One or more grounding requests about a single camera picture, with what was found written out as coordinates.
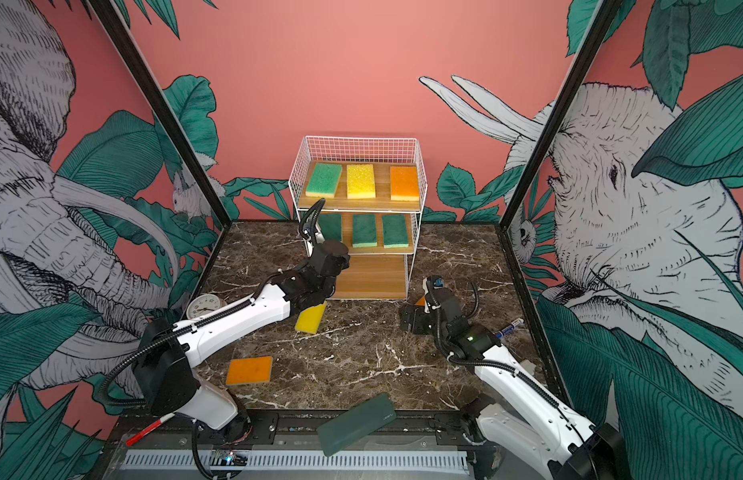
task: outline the marble tabletop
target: marble tabletop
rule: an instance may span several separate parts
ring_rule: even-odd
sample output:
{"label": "marble tabletop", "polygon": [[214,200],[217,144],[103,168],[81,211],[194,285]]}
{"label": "marble tabletop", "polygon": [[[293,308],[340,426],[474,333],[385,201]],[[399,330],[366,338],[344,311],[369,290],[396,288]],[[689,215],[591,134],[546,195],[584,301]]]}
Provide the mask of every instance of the marble tabletop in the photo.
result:
{"label": "marble tabletop", "polygon": [[[278,268],[297,264],[306,254],[293,223],[233,224],[212,266],[203,292],[226,302],[249,295]],[[463,303],[472,303],[470,280],[481,291],[475,317],[492,331],[523,317],[492,225],[422,226],[409,301],[421,296],[421,280],[439,274]],[[257,330],[212,355],[196,371],[225,387],[230,360],[272,356],[270,382],[231,386],[248,408],[350,408],[379,393],[400,410],[459,408],[479,392],[496,397],[475,375],[447,364],[430,336],[399,328],[403,301],[330,300],[319,331],[294,330],[293,317]],[[530,332],[521,326],[505,337],[519,361],[530,360],[544,383]]]}

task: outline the clock face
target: clock face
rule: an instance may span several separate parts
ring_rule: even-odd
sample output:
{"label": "clock face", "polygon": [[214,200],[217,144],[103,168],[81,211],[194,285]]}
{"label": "clock face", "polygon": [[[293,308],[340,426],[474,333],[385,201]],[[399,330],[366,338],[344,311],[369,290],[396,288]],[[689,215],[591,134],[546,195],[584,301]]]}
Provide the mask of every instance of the clock face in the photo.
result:
{"label": "clock face", "polygon": [[222,307],[222,300],[217,295],[206,293],[205,295],[197,296],[187,306],[187,318],[194,319],[203,315],[208,315],[214,310],[219,310]]}

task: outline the green sponge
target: green sponge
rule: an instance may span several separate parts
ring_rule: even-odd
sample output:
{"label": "green sponge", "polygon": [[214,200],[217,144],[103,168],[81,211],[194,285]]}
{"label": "green sponge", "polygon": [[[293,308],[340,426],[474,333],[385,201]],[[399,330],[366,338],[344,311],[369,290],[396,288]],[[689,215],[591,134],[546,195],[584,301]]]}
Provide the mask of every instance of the green sponge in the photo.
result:
{"label": "green sponge", "polygon": [[353,215],[353,246],[377,246],[377,217],[374,214]]}
{"label": "green sponge", "polygon": [[321,214],[319,226],[324,240],[342,242],[342,214]]}
{"label": "green sponge", "polygon": [[385,248],[409,246],[409,235],[404,214],[382,216],[382,239]]}
{"label": "green sponge", "polygon": [[340,175],[342,175],[340,164],[316,164],[305,189],[305,196],[334,198]]}

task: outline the blue marker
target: blue marker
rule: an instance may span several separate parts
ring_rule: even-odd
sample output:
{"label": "blue marker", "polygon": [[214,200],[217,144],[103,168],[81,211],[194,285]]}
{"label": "blue marker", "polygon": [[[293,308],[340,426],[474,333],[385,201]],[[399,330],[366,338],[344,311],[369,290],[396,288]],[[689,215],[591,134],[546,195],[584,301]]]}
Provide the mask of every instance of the blue marker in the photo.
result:
{"label": "blue marker", "polygon": [[501,332],[497,334],[497,338],[501,339],[503,336],[509,335],[513,330],[515,330],[515,327],[519,325],[523,325],[522,318],[513,320],[510,325],[506,326]]}

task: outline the wooden shelf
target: wooden shelf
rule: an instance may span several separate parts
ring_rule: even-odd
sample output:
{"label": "wooden shelf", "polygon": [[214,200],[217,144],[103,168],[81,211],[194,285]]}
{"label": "wooden shelf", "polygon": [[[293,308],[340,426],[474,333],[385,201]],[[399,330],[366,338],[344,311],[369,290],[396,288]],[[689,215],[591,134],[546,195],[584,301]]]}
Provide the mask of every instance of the wooden shelf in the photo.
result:
{"label": "wooden shelf", "polygon": [[373,254],[414,254],[415,246],[411,238],[411,214],[404,214],[406,218],[406,237],[409,239],[409,246],[400,248],[385,248],[385,241],[382,236],[382,217],[386,214],[374,214],[377,218],[377,246],[363,246],[360,248],[353,246],[353,215],[343,212],[342,216],[342,243],[348,246],[350,255],[373,255]]}
{"label": "wooden shelf", "polygon": [[406,299],[405,255],[354,255],[329,300]]}
{"label": "wooden shelf", "polygon": [[[419,213],[420,203],[419,200],[414,202],[401,202],[390,200],[390,167],[415,167],[414,164],[394,164],[394,163],[379,163],[379,162],[368,162],[374,165],[374,177],[375,177],[375,190],[377,193],[376,198],[360,198],[360,199],[348,199],[348,176],[347,164],[358,164],[361,162],[351,161],[327,161],[325,163],[342,164],[342,175],[339,178],[339,185],[334,198],[327,198],[326,205],[323,207],[323,211],[365,211],[365,212],[400,212],[400,213]],[[305,180],[305,187],[303,188],[302,195],[300,195],[300,202],[297,207],[300,210],[306,210],[312,206],[317,200],[317,197],[306,197],[305,188],[307,188],[310,178],[313,175],[313,170],[316,168],[316,162],[310,162],[308,167],[308,176]]]}

